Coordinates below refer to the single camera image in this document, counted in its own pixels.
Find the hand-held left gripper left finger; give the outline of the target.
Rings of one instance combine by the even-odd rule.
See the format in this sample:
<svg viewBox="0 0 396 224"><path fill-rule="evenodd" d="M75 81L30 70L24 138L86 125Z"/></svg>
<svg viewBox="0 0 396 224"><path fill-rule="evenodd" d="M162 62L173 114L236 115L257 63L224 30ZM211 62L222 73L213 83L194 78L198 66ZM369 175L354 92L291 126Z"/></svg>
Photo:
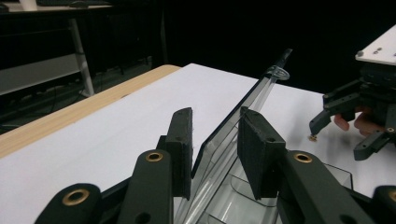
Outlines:
<svg viewBox="0 0 396 224"><path fill-rule="evenodd" d="M173 114L157 147L139 155L117 224L173 224L174 199L191 196L192 109Z"/></svg>

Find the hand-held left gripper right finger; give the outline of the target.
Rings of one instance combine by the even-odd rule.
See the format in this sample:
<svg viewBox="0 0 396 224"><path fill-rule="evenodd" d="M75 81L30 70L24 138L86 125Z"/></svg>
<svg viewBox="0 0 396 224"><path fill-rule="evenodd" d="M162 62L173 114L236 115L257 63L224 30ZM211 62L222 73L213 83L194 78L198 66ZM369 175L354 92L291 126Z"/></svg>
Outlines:
<svg viewBox="0 0 396 224"><path fill-rule="evenodd" d="M314 155L286 149L264 118L243 107L237 154L255 199L275 198L283 224L374 224Z"/></svg>

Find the clear plastic compartment box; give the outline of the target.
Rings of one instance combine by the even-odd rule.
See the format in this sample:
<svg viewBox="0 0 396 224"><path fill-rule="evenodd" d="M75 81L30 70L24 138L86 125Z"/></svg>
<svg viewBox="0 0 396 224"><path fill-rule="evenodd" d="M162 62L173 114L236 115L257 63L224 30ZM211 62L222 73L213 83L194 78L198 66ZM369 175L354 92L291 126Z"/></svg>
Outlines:
<svg viewBox="0 0 396 224"><path fill-rule="evenodd" d="M238 158L237 136L241 109L261 113L276 82L289 78L284 66L290 54L286 49L203 142L192 170L191 197L180 204L176 224L283 224L275 198L254 198ZM325 166L338 182L347 176L345 171Z"/></svg>

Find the white-legged desk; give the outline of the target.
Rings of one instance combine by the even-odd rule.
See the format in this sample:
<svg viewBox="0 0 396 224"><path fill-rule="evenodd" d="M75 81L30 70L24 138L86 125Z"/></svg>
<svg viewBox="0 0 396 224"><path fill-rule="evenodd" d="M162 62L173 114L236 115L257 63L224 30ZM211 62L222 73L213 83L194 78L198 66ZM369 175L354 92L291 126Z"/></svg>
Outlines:
<svg viewBox="0 0 396 224"><path fill-rule="evenodd" d="M40 62L0 69L0 95L70 76L76 72L81 73L84 83L84 89L80 93L85 97L95 95L89 65L78 30L77 17L97 12L99 9L110 9L110 6L88 6L86 8L37 6L36 11L24 11L20 1L12 3L7 0L5 5L8 12L1 13L0 19L25 19L27 16L66 16L75 52Z"/></svg>

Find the white round container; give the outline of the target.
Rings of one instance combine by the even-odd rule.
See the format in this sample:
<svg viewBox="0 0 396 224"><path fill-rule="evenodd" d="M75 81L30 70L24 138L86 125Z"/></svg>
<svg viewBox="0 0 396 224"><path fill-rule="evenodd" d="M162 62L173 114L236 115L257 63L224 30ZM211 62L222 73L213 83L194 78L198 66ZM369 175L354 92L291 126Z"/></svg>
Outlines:
<svg viewBox="0 0 396 224"><path fill-rule="evenodd" d="M24 11L36 11L37 4L36 0L19 0L21 7Z"/></svg>

